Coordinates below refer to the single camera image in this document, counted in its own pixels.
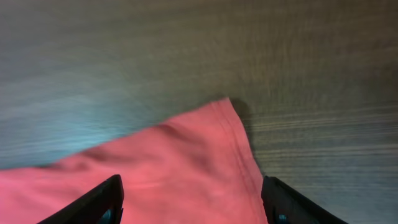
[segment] pink fabric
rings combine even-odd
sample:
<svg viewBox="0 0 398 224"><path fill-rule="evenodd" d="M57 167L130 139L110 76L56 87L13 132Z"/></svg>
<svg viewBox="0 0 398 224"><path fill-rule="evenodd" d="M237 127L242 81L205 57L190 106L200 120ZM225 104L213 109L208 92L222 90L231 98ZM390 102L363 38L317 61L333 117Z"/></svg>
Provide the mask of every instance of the pink fabric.
<svg viewBox="0 0 398 224"><path fill-rule="evenodd" d="M113 174L125 224L267 223L262 176L229 99L47 168L0 171L0 223L37 223Z"/></svg>

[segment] cloth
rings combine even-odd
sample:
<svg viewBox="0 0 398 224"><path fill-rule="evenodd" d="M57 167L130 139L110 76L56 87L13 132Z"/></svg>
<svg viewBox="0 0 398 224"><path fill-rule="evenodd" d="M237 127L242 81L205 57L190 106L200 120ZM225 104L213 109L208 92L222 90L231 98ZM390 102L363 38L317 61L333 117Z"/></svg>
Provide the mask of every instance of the cloth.
<svg viewBox="0 0 398 224"><path fill-rule="evenodd" d="M267 224L262 175L229 99L47 167L0 171L0 223L37 223L113 174L121 223Z"/></svg>

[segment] dark wood grain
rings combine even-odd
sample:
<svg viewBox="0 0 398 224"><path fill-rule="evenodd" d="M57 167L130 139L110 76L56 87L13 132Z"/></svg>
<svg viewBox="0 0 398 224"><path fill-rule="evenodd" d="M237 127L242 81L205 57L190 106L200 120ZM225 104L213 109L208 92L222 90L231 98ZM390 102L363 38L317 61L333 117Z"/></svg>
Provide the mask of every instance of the dark wood grain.
<svg viewBox="0 0 398 224"><path fill-rule="evenodd" d="M0 167L230 96L264 173L397 223L397 21L393 0L4 0Z"/></svg>

